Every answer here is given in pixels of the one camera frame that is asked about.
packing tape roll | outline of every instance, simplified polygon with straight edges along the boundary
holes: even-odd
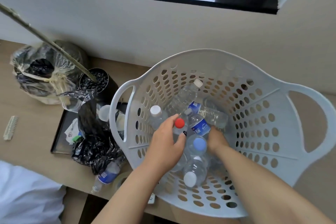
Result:
[[[132,171],[121,173],[120,175],[116,177],[116,179],[114,179],[112,183],[113,194],[116,193],[116,191],[120,188],[120,186],[123,184],[126,178],[131,174],[131,172]]]

hand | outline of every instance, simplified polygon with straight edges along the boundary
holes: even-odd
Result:
[[[154,132],[143,161],[144,165],[155,169],[161,177],[177,164],[186,144],[186,136],[183,133],[179,135],[176,143],[173,141],[173,125],[178,116],[175,114],[169,117]]]
[[[208,149],[212,154],[217,154],[217,151],[222,146],[229,146],[222,132],[220,132],[215,126],[211,127],[208,137]]]

red bottle cap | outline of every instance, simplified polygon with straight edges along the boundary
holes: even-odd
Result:
[[[184,120],[181,118],[177,118],[175,121],[175,127],[177,128],[183,128],[185,125]]]

black cylindrical container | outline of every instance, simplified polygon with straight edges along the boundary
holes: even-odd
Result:
[[[82,74],[79,78],[79,89],[87,90],[98,88],[99,90],[96,97],[97,102],[107,105],[111,104],[112,98],[118,90],[118,85],[104,69],[91,68],[89,71],[96,76],[97,80],[101,79],[104,82],[96,84],[90,79],[88,81],[88,76],[86,74]]]

blue bottle cap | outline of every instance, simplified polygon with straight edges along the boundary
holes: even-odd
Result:
[[[207,142],[202,137],[196,137],[192,144],[198,151],[206,151],[207,149]]]

